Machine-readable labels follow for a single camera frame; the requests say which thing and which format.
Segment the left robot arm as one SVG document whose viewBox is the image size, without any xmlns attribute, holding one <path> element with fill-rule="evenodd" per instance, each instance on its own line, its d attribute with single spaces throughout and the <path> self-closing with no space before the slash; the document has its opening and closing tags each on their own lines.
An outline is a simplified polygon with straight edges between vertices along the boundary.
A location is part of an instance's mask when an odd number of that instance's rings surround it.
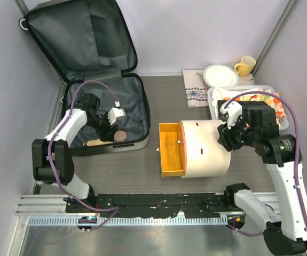
<svg viewBox="0 0 307 256">
<path fill-rule="evenodd" d="M 34 179 L 58 187 L 77 201 L 77 206 L 85 213 L 95 209 L 97 197 L 93 187 L 75 174 L 70 145 L 85 125 L 100 132 L 100 138 L 111 140 L 116 132 L 116 120 L 125 116 L 118 99 L 114 100 L 114 107 L 104 115 L 97 114 L 99 104 L 100 99 L 96 95 L 82 94 L 78 102 L 72 101 L 70 109 L 50 134 L 32 143 Z"/>
</svg>

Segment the beige cylindrical bottle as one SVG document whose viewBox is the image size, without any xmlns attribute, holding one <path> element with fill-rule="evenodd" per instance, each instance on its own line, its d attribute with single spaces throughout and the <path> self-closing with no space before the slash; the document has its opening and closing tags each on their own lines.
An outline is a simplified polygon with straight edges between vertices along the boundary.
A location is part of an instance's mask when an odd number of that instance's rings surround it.
<svg viewBox="0 0 307 256">
<path fill-rule="evenodd" d="M 102 146 L 107 144 L 113 144 L 112 141 L 101 141 L 100 139 L 89 140 L 83 143 L 84 147 Z"/>
</svg>

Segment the brown round compact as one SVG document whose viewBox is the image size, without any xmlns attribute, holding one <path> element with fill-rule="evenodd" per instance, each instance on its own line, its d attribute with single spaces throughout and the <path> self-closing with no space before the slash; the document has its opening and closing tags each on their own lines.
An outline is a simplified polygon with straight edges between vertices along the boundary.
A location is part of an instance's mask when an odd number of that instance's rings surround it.
<svg viewBox="0 0 307 256">
<path fill-rule="evenodd" d="M 127 139 L 127 133 L 125 131 L 116 131 L 114 133 L 115 142 L 124 142 Z"/>
</svg>

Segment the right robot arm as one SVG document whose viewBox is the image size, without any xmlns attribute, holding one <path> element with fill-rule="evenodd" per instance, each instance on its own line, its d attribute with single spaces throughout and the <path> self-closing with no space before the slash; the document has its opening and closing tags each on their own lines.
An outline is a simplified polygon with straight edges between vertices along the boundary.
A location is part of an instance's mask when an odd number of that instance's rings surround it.
<svg viewBox="0 0 307 256">
<path fill-rule="evenodd" d="M 306 252 L 307 198 L 296 137 L 279 133 L 275 110 L 265 103 L 228 101 L 220 112 L 227 120 L 217 128 L 218 142 L 227 151 L 255 149 L 272 178 L 280 212 L 262 203 L 244 183 L 226 187 L 224 206 L 244 210 L 261 229 L 273 255 Z"/>
</svg>

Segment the orange floral cloth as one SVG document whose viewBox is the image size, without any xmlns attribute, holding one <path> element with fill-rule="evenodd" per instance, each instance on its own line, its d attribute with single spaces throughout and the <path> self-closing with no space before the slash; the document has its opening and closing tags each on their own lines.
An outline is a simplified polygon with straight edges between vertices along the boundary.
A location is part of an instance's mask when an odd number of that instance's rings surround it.
<svg viewBox="0 0 307 256">
<path fill-rule="evenodd" d="M 280 100 L 265 94 L 248 94 L 241 96 L 236 99 L 236 101 L 257 101 L 264 102 L 275 110 L 277 124 L 280 125 L 280 122 L 283 118 L 286 118 L 286 113 L 283 104 Z"/>
</svg>

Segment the white plastic mesh basket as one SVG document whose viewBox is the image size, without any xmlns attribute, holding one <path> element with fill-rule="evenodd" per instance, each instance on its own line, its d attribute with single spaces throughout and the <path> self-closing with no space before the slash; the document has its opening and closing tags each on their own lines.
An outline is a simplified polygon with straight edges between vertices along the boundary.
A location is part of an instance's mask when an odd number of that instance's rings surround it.
<svg viewBox="0 0 307 256">
<path fill-rule="evenodd" d="M 226 101 L 231 99 L 233 96 L 248 91 L 264 91 L 279 96 L 279 93 L 276 92 L 273 87 L 268 85 L 258 85 L 258 86 L 239 85 L 239 86 L 210 88 L 208 90 L 208 103 L 209 103 L 211 119 L 223 119 L 222 114 L 221 116 L 218 115 L 218 109 L 220 108 L 218 107 L 218 101 L 220 100 Z M 249 101 L 251 97 L 253 97 L 251 101 L 263 101 L 266 104 L 268 104 L 270 107 L 275 109 L 277 115 L 277 124 L 279 125 L 280 131 L 285 130 L 286 128 L 289 127 L 289 122 L 286 116 L 286 112 L 281 101 L 271 96 L 261 95 L 261 94 L 259 95 L 249 94 L 240 97 L 239 99 L 237 99 L 237 101 L 239 100 Z"/>
</svg>

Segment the black white space suitcase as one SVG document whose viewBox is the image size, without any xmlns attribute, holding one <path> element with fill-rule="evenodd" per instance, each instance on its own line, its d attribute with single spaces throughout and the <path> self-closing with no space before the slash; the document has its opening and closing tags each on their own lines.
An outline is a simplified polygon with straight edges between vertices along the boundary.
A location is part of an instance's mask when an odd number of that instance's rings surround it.
<svg viewBox="0 0 307 256">
<path fill-rule="evenodd" d="M 115 153 L 147 145 L 149 103 L 143 81 L 134 72 L 137 53 L 116 1 L 49 1 L 30 10 L 19 25 L 66 84 L 63 110 L 84 93 L 100 99 L 100 114 L 110 110 L 115 100 L 125 110 L 125 117 L 116 123 L 127 135 L 124 141 L 91 146 L 89 141 L 98 135 L 94 128 L 84 126 L 70 146 L 73 155 Z"/>
</svg>

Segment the white cylindrical bin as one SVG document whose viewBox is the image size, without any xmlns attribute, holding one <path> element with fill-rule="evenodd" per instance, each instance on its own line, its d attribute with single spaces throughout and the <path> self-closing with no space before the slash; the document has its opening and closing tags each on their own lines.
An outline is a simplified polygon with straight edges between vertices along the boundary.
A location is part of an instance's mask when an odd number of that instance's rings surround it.
<svg viewBox="0 0 307 256">
<path fill-rule="evenodd" d="M 231 153 L 218 143 L 220 120 L 159 124 L 161 177 L 203 178 L 227 173 Z"/>
</svg>

